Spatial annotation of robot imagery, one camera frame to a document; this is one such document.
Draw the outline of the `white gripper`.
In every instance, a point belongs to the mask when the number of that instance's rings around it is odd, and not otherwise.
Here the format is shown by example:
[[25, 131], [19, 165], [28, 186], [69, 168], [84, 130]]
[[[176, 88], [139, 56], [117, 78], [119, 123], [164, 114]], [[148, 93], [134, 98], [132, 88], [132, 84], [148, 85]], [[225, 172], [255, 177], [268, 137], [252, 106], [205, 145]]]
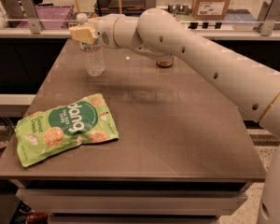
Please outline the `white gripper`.
[[79, 42], [93, 44], [98, 38], [101, 44], [109, 49], [118, 49], [115, 41], [115, 26], [123, 15], [109, 14], [103, 17], [89, 19], [92, 26], [74, 26], [69, 28], [71, 37]]

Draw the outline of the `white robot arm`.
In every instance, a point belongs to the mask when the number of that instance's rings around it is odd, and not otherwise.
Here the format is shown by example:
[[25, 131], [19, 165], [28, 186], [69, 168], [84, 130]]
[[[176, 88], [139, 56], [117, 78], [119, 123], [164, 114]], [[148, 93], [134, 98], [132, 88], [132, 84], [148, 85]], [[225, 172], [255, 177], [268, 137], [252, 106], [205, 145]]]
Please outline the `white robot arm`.
[[[99, 39], [107, 48], [155, 60], [176, 56], [280, 139], [280, 72], [194, 34], [167, 11], [150, 8], [139, 17], [110, 14], [69, 31], [77, 41]], [[280, 146], [266, 175], [257, 224], [280, 224]]]

